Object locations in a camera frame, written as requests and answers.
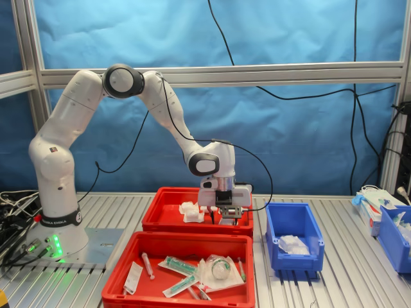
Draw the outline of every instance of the metal plate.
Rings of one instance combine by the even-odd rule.
[[[81,203],[91,228],[124,228],[107,269],[67,263],[52,268],[12,268],[0,273],[0,289],[10,307],[103,307],[101,290],[130,236],[142,231],[141,220],[154,194],[95,193]],[[308,273],[279,271],[270,265],[264,210],[254,212],[254,277],[260,308],[411,308],[411,275],[398,275],[375,238],[370,237],[350,197],[275,196],[275,201],[307,202],[319,224],[326,252],[318,279]],[[267,196],[253,195],[260,208]]]

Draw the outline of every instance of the red plastic bin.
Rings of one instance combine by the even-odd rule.
[[[219,225],[221,215],[214,213],[213,225],[210,215],[204,216],[203,223],[185,223],[179,212],[183,202],[197,202],[199,188],[161,187],[143,218],[143,230],[154,232],[180,232],[200,234],[233,234],[252,237],[252,212],[246,212],[238,220],[237,226]]]
[[[150,280],[143,270],[136,292],[123,294],[123,286],[132,262],[144,267],[141,254],[148,255],[155,278]],[[188,290],[166,298],[163,291],[181,281],[182,275],[158,266],[166,256],[178,257],[198,264],[211,254],[230,256],[240,272],[237,258],[243,261],[247,281],[244,285],[209,293],[211,301],[194,300]],[[178,234],[168,232],[136,232],[101,292],[105,308],[251,308],[255,306],[252,241],[247,236]]]

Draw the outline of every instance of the syringe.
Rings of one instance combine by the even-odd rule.
[[[148,260],[147,253],[143,252],[141,254],[141,257],[143,258],[144,265],[146,266],[146,270],[147,270],[147,273],[150,276],[150,279],[153,280],[154,279],[153,269],[152,269],[152,266],[150,264],[150,260]]]

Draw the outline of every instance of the storage bin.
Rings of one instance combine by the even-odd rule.
[[[324,240],[307,203],[269,203],[267,239],[273,270],[320,271],[324,258]],[[298,236],[310,249],[310,255],[289,255],[279,248],[283,235]]]
[[[392,218],[405,212],[402,220],[411,223],[411,207],[408,205],[396,207],[396,210],[387,210],[385,207],[381,207],[382,217],[378,240],[392,267],[398,273],[411,273],[410,245],[392,221]]]
[[[141,254],[148,255],[155,278],[150,280]],[[211,254],[229,256],[236,263],[243,262],[247,282],[230,289],[208,293],[211,301],[194,300],[188,290],[166,298],[163,291],[181,281],[183,276],[169,269],[158,266],[167,256],[174,256],[184,261],[198,264]],[[136,292],[123,294],[123,286],[132,262],[142,266]],[[102,291],[105,308],[251,308],[255,306],[254,272],[252,258],[252,240],[247,236],[178,234],[167,232],[137,232],[130,238],[109,280]]]
[[[179,212],[183,202],[198,199],[199,188],[162,187],[157,191],[152,204],[143,218],[143,230],[154,232],[181,232],[196,234],[234,234],[252,237],[252,212],[246,212],[236,226],[219,225],[221,215],[214,212],[214,225],[210,215],[204,216],[203,223],[185,223]]]

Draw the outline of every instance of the green led light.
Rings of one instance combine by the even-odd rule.
[[[58,240],[58,236],[53,235],[53,239],[54,239],[54,244],[56,245],[57,252],[58,252],[58,253],[55,254],[55,257],[61,257],[63,255],[63,250],[60,247],[60,242]]]

